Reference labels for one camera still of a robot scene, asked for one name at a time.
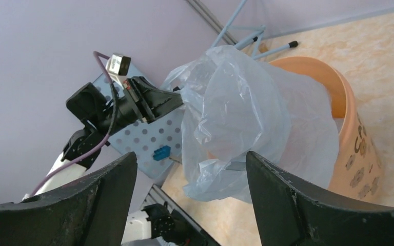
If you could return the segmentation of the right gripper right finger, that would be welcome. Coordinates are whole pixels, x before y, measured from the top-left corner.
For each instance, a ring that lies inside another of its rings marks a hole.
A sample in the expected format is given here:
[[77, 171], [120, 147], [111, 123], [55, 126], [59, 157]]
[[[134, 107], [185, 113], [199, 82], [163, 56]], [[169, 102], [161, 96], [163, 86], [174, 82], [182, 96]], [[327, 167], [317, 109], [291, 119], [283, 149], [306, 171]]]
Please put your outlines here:
[[394, 208], [318, 187], [248, 152], [246, 173], [262, 245], [394, 245]]

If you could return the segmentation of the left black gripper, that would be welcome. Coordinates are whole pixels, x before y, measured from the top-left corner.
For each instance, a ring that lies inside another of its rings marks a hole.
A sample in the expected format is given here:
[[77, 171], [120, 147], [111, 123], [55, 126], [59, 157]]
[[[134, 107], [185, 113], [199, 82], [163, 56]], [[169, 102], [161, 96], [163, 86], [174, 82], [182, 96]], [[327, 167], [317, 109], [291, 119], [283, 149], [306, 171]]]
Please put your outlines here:
[[181, 95], [153, 86], [143, 76], [124, 81], [124, 94], [137, 118], [152, 123], [183, 105]]

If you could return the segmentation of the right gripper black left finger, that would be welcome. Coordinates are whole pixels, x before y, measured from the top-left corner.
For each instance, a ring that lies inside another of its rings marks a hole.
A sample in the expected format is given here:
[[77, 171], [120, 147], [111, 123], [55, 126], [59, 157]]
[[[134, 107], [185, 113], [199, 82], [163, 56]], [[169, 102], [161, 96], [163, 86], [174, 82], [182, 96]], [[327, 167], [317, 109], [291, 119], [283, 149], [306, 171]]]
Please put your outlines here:
[[0, 245], [120, 245], [136, 176], [130, 152], [62, 187], [0, 204]]

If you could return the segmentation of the light blue plastic trash bag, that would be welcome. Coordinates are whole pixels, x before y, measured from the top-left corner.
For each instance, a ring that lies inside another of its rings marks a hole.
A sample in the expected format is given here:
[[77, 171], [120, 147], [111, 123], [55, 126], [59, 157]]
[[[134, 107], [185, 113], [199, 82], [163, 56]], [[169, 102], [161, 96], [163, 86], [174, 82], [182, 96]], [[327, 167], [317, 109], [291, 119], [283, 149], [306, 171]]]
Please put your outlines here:
[[178, 87], [185, 195], [198, 201], [251, 202], [246, 154], [328, 188], [339, 132], [326, 88], [313, 78], [256, 61], [233, 46], [207, 50], [173, 69]]

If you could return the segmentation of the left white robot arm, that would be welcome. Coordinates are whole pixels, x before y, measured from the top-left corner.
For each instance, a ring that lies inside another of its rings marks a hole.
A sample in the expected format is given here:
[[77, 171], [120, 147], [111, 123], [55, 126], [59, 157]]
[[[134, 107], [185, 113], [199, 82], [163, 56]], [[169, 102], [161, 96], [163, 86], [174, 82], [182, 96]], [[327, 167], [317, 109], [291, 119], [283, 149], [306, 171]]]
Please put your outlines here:
[[[118, 97], [115, 84], [122, 89], [123, 97]], [[110, 101], [93, 83], [87, 83], [67, 100], [68, 110], [84, 127], [73, 133], [46, 177], [25, 199], [81, 178], [102, 147], [109, 145], [111, 136], [137, 121], [153, 123], [183, 104], [176, 91], [160, 90], [142, 76], [111, 81], [110, 88]]]

